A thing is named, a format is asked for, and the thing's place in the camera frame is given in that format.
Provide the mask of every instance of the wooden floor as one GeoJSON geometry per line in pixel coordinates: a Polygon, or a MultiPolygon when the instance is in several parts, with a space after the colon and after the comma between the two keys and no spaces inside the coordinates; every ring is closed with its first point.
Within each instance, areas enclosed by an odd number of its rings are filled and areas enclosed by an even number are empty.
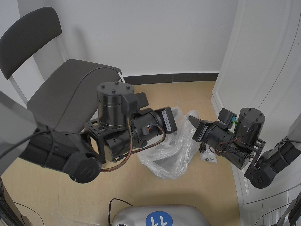
{"type": "MultiPolygon", "coordinates": [[[[179,106],[186,114],[198,110],[201,119],[216,120],[211,99],[214,82],[185,82],[135,86],[145,92],[150,107],[179,106]]],[[[73,182],[68,175],[41,168],[17,159],[2,179],[15,202],[37,211],[45,226],[107,225],[111,198],[120,198],[133,205],[187,204],[197,207],[212,226],[238,226],[239,209],[230,163],[202,161],[197,153],[186,174],[173,179],[160,179],[142,165],[137,155],[120,169],[101,173],[88,184],[73,182]]],[[[112,204],[112,216],[126,207],[112,204]]],[[[29,209],[18,206],[34,226],[41,219],[29,209]]]]}

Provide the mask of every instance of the chair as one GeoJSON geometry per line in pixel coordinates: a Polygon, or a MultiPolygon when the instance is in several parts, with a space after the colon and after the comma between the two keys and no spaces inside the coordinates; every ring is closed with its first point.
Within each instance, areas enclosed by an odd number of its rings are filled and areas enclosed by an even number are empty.
{"type": "MultiPolygon", "coordinates": [[[[51,7],[37,9],[16,21],[0,39],[0,69],[5,78],[9,79],[29,57],[61,33],[58,15],[51,7]]],[[[121,70],[115,67],[69,59],[26,106],[36,120],[58,131],[78,133],[97,110],[96,87],[102,82],[118,81],[118,72],[121,70]]]]}

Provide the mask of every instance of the white wall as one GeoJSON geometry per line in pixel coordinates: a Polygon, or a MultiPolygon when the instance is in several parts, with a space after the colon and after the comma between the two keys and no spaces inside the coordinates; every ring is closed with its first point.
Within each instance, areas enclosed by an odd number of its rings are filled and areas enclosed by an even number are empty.
{"type": "MultiPolygon", "coordinates": [[[[6,30],[20,18],[17,0],[0,0],[0,37],[6,30]]],[[[44,80],[33,57],[30,57],[17,71],[13,77],[29,100],[36,90],[43,84],[44,80]]],[[[25,106],[10,81],[6,80],[0,71],[0,90],[16,102],[25,106]]]]}
{"type": "MultiPolygon", "coordinates": [[[[123,74],[219,71],[238,0],[18,0],[21,16],[52,6],[62,25],[69,58],[121,68],[123,74]]],[[[44,78],[59,65],[59,53],[43,65],[44,78]]]]}

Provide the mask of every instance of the clear plastic bag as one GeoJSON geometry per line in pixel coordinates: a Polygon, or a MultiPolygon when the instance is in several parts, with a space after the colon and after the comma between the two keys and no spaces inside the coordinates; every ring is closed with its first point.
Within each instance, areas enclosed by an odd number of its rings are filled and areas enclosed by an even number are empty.
{"type": "MultiPolygon", "coordinates": [[[[188,120],[189,115],[199,118],[198,112],[192,110],[185,116],[179,107],[173,107],[172,114],[178,128],[176,135],[167,134],[161,144],[138,153],[140,162],[162,179],[182,176],[199,149],[199,144],[192,139],[196,129],[188,120]]],[[[158,141],[160,137],[153,138],[148,144],[158,141]]]]}
{"type": "Polygon", "coordinates": [[[209,145],[206,145],[206,150],[205,150],[205,152],[200,154],[200,158],[203,161],[210,161],[210,162],[217,163],[216,155],[209,150],[209,145]]]}

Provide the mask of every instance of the blue circular logo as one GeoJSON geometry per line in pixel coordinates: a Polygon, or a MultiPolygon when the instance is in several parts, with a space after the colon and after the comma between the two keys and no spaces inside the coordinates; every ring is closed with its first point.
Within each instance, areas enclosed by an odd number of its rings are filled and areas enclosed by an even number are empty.
{"type": "Polygon", "coordinates": [[[163,211],[152,212],[147,216],[146,226],[172,226],[172,217],[163,211]]]}

